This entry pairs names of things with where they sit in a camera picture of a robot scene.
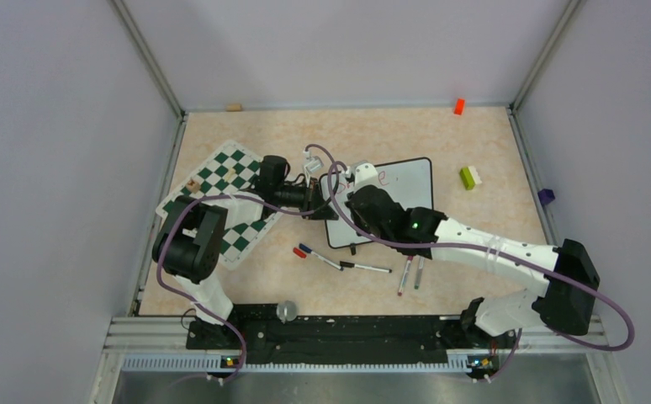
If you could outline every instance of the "orange block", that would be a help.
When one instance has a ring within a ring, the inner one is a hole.
[[[464,112],[464,98],[459,98],[457,100],[457,106],[454,107],[454,114],[461,115]]]

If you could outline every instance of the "metal grate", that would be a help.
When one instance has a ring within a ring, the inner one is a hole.
[[[449,355],[445,364],[246,364],[243,372],[257,373],[468,373],[467,355]],[[221,356],[205,353],[130,353],[124,372],[224,372]]]

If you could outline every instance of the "whiteboard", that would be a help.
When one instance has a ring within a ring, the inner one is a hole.
[[[403,209],[424,206],[432,209],[432,162],[427,157],[418,157],[401,162],[388,162],[375,166],[378,169],[380,187],[390,195],[393,201],[400,203]],[[323,198],[328,199],[328,174],[320,177],[320,188]],[[345,206],[347,195],[352,192],[353,184],[347,183],[342,173],[340,176],[336,201],[346,215],[350,210]],[[370,242],[367,238],[359,236],[343,219],[325,221],[325,233],[328,236],[328,245],[331,248],[348,247],[351,244],[364,244]]]

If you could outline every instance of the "green and white eraser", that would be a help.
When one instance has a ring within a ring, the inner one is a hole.
[[[477,169],[474,166],[462,167],[462,169],[459,170],[459,177],[462,178],[464,188],[468,191],[481,184],[481,178],[479,177],[479,173],[477,173]]]

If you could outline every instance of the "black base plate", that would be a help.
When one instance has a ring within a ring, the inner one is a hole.
[[[234,305],[229,322],[244,336],[250,364],[440,364],[447,349],[475,348],[456,316],[298,316],[283,324],[276,305]],[[187,349],[240,347],[227,327],[199,319],[188,335]],[[499,348],[514,343],[492,339]]]

